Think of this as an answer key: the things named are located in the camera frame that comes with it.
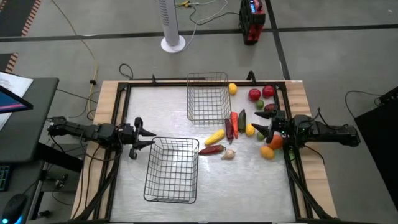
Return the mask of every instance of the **wooden board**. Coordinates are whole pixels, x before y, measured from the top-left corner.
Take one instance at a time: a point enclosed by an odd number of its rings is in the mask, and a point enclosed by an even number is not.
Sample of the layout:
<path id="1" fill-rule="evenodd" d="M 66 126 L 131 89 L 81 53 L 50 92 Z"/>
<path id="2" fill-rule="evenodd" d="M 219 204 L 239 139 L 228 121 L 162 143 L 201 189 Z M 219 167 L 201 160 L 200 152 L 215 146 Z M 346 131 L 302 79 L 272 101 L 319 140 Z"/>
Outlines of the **wooden board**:
<path id="1" fill-rule="evenodd" d="M 230 80 L 230 82 L 235 82 L 235 81 L 242 81 L 242 80 Z M 273 81 L 278 81 L 280 80 L 258 80 L 258 82 L 273 82 Z M 117 87 L 119 82 L 130 82 L 130 83 L 150 83 L 151 81 L 146 81 L 146 80 L 141 80 L 141 81 L 104 81 L 102 84 L 101 88 L 101 93 L 99 95 L 99 100 L 98 100 L 98 105 L 97 105 L 97 110 L 94 118 L 94 123 L 95 124 L 100 124 L 100 123 L 110 123 L 111 122 L 111 117 L 112 117 L 112 112 L 113 112 L 113 107 L 114 107 L 114 102 L 116 99 L 116 92 L 117 92 Z M 307 101 L 307 96 L 305 93 L 304 85 L 302 81 L 295 81 L 295 80 L 289 80 L 285 81 L 286 83 L 286 88 L 287 88 L 287 94 L 289 97 L 289 103 L 290 103 L 290 109 L 292 111 L 292 115 L 296 114 L 307 114 L 311 115 L 310 112 L 310 107 L 308 105 Z M 118 111 L 118 122 L 120 121 L 120 115 L 122 113 L 121 108 L 123 107 L 123 103 L 120 104 L 121 106 L 119 107 Z M 87 147 L 87 153 L 92 155 L 94 151 L 97 148 L 97 144 L 90 142 Z M 307 187 L 309 191 L 312 193 L 314 198 L 318 201 L 318 203 L 325 209 L 327 213 L 329 213 L 331 216 L 335 217 L 336 216 L 336 210 L 335 206 L 333 203 L 333 199 L 331 197 L 331 192 L 330 192 L 330 187 L 328 183 L 328 179 L 326 176 L 325 172 L 325 166 L 322 163 L 322 160 L 317 157 L 316 154 L 314 154 L 312 151 L 309 149 L 301 149 L 300 151 L 302 155 L 302 162 L 303 162 L 303 169 L 305 173 L 305 178 L 307 181 Z M 103 149 L 100 149 L 96 153 L 97 158 L 103 158 L 104 156 L 104 151 Z M 72 209 L 72 214 L 75 213 L 76 209 L 77 213 L 76 215 L 79 215 L 83 209 L 84 209 L 84 203 L 85 203 L 85 197 L 86 197 L 86 192 L 88 192 L 88 199 L 87 201 L 89 202 L 92 197 L 95 195 L 95 193 L 98 190 L 98 183 L 100 181 L 100 176 L 101 176 L 101 170 L 102 170 L 102 162 L 100 161 L 93 161 L 91 164 L 91 172 L 90 172 L 90 185 L 87 190 L 87 180 L 88 180 L 88 166 L 90 163 L 90 158 L 86 157 L 85 159 L 85 165 L 84 165 L 84 173 L 83 173 L 83 191 L 82 191 L 82 200 L 80 200 L 80 187 L 81 187 L 81 179 L 79 181 L 79 185 L 77 188 L 76 192 L 76 197 L 75 197 L 75 203 L 73 204 L 73 209 Z M 303 206 L 303 200 L 300 192 L 298 193 L 299 197 L 299 202 L 300 202 L 300 211 L 302 214 L 302 217 L 305 216 L 305 207 Z M 101 210 L 99 213 L 100 218 L 104 218 L 106 214 L 106 203 L 108 201 L 109 197 L 109 191 L 105 192 L 101 204 Z"/>

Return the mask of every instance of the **plastic vegetable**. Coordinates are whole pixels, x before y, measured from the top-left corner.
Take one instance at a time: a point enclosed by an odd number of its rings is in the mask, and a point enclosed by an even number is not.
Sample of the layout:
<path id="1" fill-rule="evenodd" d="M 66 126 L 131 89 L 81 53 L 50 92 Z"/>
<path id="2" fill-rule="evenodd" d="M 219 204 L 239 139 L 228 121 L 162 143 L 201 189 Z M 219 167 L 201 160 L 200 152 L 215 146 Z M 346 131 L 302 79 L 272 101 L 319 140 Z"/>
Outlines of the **plastic vegetable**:
<path id="1" fill-rule="evenodd" d="M 234 130 L 232 129 L 232 124 L 229 119 L 225 119 L 225 132 L 228 141 L 232 142 L 232 140 L 234 139 Z"/>
<path id="2" fill-rule="evenodd" d="M 232 128 L 234 129 L 235 138 L 238 138 L 238 114 L 236 112 L 231 113 Z"/>
<path id="3" fill-rule="evenodd" d="M 262 89 L 262 96 L 264 98 L 270 98 L 270 97 L 274 96 L 274 93 L 275 93 L 274 87 L 272 87 L 270 85 L 266 85 Z"/>
<path id="4" fill-rule="evenodd" d="M 282 136 L 275 134 L 274 137 L 272 138 L 271 143 L 268 144 L 268 147 L 271 149 L 279 149 L 284 145 L 284 139 Z"/>
<path id="5" fill-rule="evenodd" d="M 240 133 L 243 133 L 246 129 L 246 112 L 244 109 L 239 113 L 238 119 L 238 130 Z"/>
<path id="6" fill-rule="evenodd" d="M 256 101 L 257 110 L 261 110 L 263 106 L 264 106 L 264 102 L 262 100 L 257 100 Z"/>
<path id="7" fill-rule="evenodd" d="M 260 148 L 260 154 L 265 159 L 273 159 L 273 158 L 275 158 L 274 150 L 272 150 L 268 146 L 262 146 Z"/>
<path id="8" fill-rule="evenodd" d="M 270 103 L 267 106 L 264 107 L 264 111 L 272 111 L 273 109 L 275 109 L 276 104 L 275 103 Z"/>
<path id="9" fill-rule="evenodd" d="M 225 150 L 223 145 L 216 145 L 216 146 L 208 146 L 201 151 L 199 151 L 199 155 L 212 155 L 217 154 Z"/>
<path id="10" fill-rule="evenodd" d="M 223 139 L 224 136 L 225 136 L 224 129 L 218 130 L 216 133 L 214 133 L 205 141 L 205 146 L 209 146 L 211 144 L 218 142 L 219 140 Z"/>
<path id="11" fill-rule="evenodd" d="M 234 83 L 229 84 L 229 94 L 235 95 L 236 92 L 238 91 L 238 87 Z"/>
<path id="12" fill-rule="evenodd" d="M 235 157 L 235 153 L 236 152 L 234 150 L 228 149 L 227 151 L 225 151 L 225 154 L 221 159 L 233 159 Z"/>
<path id="13" fill-rule="evenodd" d="M 249 100 L 256 102 L 257 100 L 259 100 L 261 96 L 261 92 L 258 89 L 251 89 L 249 91 Z"/>
<path id="14" fill-rule="evenodd" d="M 262 134 L 261 134 L 261 132 L 257 132 L 257 140 L 258 141 L 262 141 L 262 140 L 264 140 L 266 137 L 265 136 L 263 136 Z"/>
<path id="15" fill-rule="evenodd" d="M 252 135 L 254 134 L 254 132 L 255 132 L 255 130 L 254 130 L 253 125 L 248 124 L 248 125 L 246 126 L 246 135 L 247 135 L 247 136 L 252 136 Z"/>

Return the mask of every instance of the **tower fan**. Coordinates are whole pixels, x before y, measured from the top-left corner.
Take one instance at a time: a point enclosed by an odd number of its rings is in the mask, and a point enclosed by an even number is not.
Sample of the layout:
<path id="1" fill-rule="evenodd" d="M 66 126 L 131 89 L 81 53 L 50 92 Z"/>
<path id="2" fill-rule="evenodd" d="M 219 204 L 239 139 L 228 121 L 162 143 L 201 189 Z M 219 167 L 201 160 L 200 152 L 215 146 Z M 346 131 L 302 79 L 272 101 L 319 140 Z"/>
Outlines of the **tower fan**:
<path id="1" fill-rule="evenodd" d="M 185 39 L 178 34 L 174 0 L 158 0 L 158 3 L 164 33 L 164 38 L 160 45 L 168 53 L 177 53 L 184 49 Z"/>

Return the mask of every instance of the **orange carrot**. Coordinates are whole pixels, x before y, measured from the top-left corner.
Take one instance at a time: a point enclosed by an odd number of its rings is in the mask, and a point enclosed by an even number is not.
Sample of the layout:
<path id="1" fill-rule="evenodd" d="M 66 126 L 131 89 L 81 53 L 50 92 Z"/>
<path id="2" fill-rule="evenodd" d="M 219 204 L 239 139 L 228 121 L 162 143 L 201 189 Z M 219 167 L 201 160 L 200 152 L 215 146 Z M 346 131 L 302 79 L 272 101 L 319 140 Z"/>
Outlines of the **orange carrot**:
<path id="1" fill-rule="evenodd" d="M 235 138 L 238 138 L 238 114 L 236 112 L 231 113 L 231 121 Z"/>

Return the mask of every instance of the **red apple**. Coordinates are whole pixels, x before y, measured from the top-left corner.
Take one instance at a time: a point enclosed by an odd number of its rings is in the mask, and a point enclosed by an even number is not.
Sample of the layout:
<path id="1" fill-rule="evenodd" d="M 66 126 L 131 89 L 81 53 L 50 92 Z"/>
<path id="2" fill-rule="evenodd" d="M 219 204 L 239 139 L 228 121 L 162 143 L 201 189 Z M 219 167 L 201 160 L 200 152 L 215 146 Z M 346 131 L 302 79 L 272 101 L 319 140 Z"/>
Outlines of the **red apple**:
<path id="1" fill-rule="evenodd" d="M 274 93 L 275 93 L 274 87 L 272 87 L 270 85 L 266 85 L 262 89 L 262 96 L 264 98 L 270 98 L 270 97 L 274 96 Z"/>
<path id="2" fill-rule="evenodd" d="M 253 102 L 259 100 L 260 96 L 261 96 L 261 92 L 258 89 L 251 89 L 249 91 L 249 100 L 251 100 Z"/>

